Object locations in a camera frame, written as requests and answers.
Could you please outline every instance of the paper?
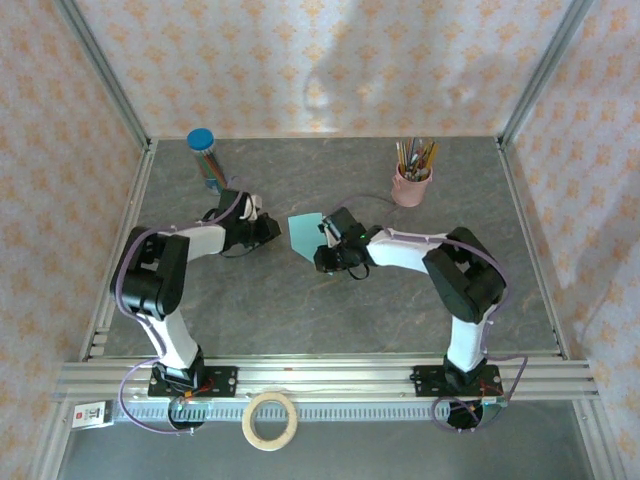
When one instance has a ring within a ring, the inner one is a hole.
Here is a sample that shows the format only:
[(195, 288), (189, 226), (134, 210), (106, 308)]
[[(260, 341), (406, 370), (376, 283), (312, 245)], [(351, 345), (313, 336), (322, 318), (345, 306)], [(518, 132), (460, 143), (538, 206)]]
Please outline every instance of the paper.
[(289, 217), (289, 238), (291, 248), (314, 263), (313, 256), (320, 245), (327, 244), (327, 237), (318, 229), (322, 223), (321, 213), (307, 213)]

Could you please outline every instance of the pink cup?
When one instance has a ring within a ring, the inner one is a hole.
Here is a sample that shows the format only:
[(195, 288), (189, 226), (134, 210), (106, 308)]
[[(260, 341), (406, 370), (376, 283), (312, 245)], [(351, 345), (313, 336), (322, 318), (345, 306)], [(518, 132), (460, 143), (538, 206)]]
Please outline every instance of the pink cup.
[(424, 191), (433, 179), (433, 168), (426, 180), (412, 182), (400, 174), (400, 165), (396, 166), (396, 174), (391, 178), (393, 187), (391, 188), (391, 198), (401, 207), (415, 207), (420, 205), (424, 198)]

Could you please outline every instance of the black bracket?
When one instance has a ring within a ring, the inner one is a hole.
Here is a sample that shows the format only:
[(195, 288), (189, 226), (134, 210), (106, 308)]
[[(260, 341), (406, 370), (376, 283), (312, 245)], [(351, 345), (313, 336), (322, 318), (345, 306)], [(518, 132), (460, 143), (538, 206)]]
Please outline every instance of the black bracket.
[(416, 365), (409, 376), (416, 397), (502, 397), (502, 379), (495, 365), (484, 365), (468, 385), (455, 388), (445, 377), (445, 367)]
[[(204, 379), (203, 384), (213, 382), (213, 388), (198, 393), (198, 398), (234, 397), (238, 386), (238, 367), (205, 366), (202, 378)], [(184, 392), (176, 390), (166, 381), (152, 375), (147, 395), (149, 397), (173, 398), (184, 395)]]

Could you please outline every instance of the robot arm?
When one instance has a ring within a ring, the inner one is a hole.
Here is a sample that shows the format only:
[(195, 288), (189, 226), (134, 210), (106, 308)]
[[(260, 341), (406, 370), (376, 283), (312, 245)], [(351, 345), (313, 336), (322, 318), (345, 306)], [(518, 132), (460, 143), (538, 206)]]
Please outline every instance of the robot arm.
[[(222, 192), (214, 218), (232, 205), (238, 193)], [(147, 335), (158, 355), (164, 353), (154, 366), (154, 375), (179, 390), (198, 388), (203, 383), (204, 371), (202, 351), (189, 335), (179, 309), (187, 263), (224, 252), (236, 244), (255, 248), (280, 235), (278, 223), (267, 213), (260, 213), (261, 206), (259, 196), (243, 193), (235, 209), (219, 224), (149, 236), (136, 249), (128, 266), (123, 301), (134, 314), (146, 320), (143, 327)], [(134, 228), (124, 251), (147, 230)], [(112, 295), (123, 259), (124, 254), (111, 281)]]
[(380, 226), (366, 230), (344, 207), (325, 217), (320, 230), (327, 236), (327, 246), (318, 247), (314, 256), (321, 272), (351, 272), (364, 265), (368, 276), (369, 267), (394, 265), (430, 275), (452, 315), (451, 343), (444, 361), (447, 382), (456, 389), (473, 382), (486, 363), (481, 349), (486, 320), (506, 285), (485, 260), (445, 243), (462, 242), (489, 255), (469, 230), (456, 228), (448, 235), (432, 235), (430, 241), (425, 235)]

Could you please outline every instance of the wall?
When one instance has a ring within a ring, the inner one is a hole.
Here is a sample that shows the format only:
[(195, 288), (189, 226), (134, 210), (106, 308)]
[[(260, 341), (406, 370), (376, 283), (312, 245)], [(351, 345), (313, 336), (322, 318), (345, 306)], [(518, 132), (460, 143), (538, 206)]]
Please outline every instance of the wall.
[(640, 472), (640, 17), (591, 8), (518, 136), (516, 173), (572, 350)]
[(140, 149), (50, 0), (0, 4), (0, 478), (77, 360)]
[(494, 135), (570, 0), (80, 0), (144, 127)]

